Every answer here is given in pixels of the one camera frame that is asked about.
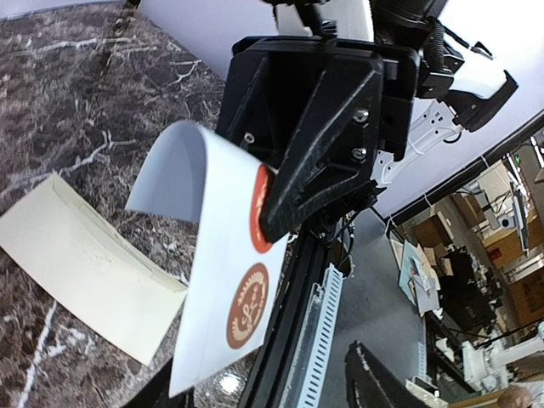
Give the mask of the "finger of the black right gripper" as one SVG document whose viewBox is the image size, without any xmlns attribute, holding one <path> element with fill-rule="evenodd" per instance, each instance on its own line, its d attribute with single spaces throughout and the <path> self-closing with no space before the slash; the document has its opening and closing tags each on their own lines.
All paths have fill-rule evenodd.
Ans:
<svg viewBox="0 0 544 408">
<path fill-rule="evenodd" d="M 272 167 L 295 166 L 306 146 L 298 125 L 306 108 L 301 53 L 239 53 L 227 81 L 227 138 Z"/>
</svg>

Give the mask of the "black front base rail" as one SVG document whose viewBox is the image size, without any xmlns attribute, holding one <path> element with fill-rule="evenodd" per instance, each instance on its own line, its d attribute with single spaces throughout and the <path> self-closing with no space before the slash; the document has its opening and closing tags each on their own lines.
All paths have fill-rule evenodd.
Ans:
<svg viewBox="0 0 544 408">
<path fill-rule="evenodd" d="M 288 245 L 287 267 L 240 407 L 298 407 L 318 320 L 319 287 L 329 264 L 343 281 L 350 275 L 357 215 L 350 212 L 338 224 L 308 221 Z"/>
</svg>

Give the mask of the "cream paper envelope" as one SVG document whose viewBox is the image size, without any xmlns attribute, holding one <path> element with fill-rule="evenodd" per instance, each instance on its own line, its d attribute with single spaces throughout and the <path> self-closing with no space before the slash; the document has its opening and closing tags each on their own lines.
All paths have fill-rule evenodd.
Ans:
<svg viewBox="0 0 544 408">
<path fill-rule="evenodd" d="M 1 247 L 79 320 L 146 366 L 187 292 L 57 173 L 2 215 Z"/>
</svg>

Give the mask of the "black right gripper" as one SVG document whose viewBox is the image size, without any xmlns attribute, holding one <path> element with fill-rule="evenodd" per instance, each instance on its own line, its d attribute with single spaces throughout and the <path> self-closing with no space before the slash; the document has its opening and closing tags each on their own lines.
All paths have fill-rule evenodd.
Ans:
<svg viewBox="0 0 544 408">
<path fill-rule="evenodd" d="M 420 64 L 414 50 L 281 36 L 243 38 L 233 47 L 233 57 L 239 53 L 305 58 L 306 105 L 260 213 L 267 241 L 278 241 L 364 183 L 378 151 L 397 162 L 404 158 Z M 230 141 L 228 76 L 216 131 Z"/>
</svg>

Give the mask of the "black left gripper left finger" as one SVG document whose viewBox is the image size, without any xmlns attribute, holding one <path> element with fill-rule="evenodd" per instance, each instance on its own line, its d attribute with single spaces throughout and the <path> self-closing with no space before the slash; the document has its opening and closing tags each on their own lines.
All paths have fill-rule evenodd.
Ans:
<svg viewBox="0 0 544 408">
<path fill-rule="evenodd" d="M 169 360 L 141 390 L 139 406 L 148 408 L 190 408 L 191 390 L 170 397 L 168 394 L 172 361 Z"/>
</svg>

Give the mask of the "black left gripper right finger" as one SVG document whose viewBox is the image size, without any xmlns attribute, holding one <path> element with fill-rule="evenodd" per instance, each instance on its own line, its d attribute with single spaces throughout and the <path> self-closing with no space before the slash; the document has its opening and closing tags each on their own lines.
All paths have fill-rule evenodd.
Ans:
<svg viewBox="0 0 544 408">
<path fill-rule="evenodd" d="M 445 402 L 410 381 L 401 382 L 363 343 L 354 341 L 344 358 L 348 407 L 444 407 Z"/>
</svg>

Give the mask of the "white sticker sheet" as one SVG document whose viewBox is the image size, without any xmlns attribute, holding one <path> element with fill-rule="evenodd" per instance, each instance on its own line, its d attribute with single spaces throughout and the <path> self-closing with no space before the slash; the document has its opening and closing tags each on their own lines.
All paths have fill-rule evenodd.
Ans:
<svg viewBox="0 0 544 408">
<path fill-rule="evenodd" d="M 274 178 L 242 148 L 188 121 L 163 130 L 144 160 L 127 209 L 198 226 L 170 396 L 264 342 L 287 244 L 267 241 L 259 224 Z"/>
</svg>

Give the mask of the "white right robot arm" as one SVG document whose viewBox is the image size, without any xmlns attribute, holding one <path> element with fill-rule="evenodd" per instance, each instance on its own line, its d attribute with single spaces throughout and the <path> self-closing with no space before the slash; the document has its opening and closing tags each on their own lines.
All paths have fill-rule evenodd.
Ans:
<svg viewBox="0 0 544 408">
<path fill-rule="evenodd" d="M 273 1 L 273 36 L 232 48 L 216 130 L 263 163 L 250 236 L 265 250 L 316 218 L 373 206 L 436 144 L 487 124 L 518 89 L 442 1 Z"/>
</svg>

